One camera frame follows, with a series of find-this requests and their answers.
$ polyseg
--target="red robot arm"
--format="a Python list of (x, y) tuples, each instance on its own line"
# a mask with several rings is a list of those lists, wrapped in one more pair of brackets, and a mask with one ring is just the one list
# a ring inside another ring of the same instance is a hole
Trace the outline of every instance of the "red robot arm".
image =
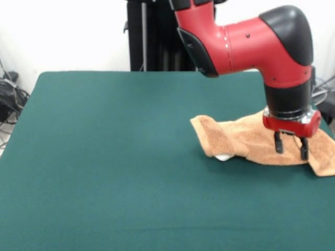
[(308, 158), (306, 138), (314, 135), (321, 114), (311, 108), (312, 37), (303, 12), (283, 6), (259, 17), (218, 26), (213, 0), (170, 0), (178, 32), (198, 70), (207, 77), (258, 69), (267, 107), (264, 126), (300, 137), (301, 157)]

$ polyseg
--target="green felt tablecloth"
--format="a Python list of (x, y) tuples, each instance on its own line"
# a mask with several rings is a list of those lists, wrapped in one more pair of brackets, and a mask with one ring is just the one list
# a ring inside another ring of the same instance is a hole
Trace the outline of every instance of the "green felt tablecloth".
[(259, 73), (43, 73), (0, 160), (0, 250), (334, 251), (335, 177), (207, 158), (189, 122), (264, 106)]

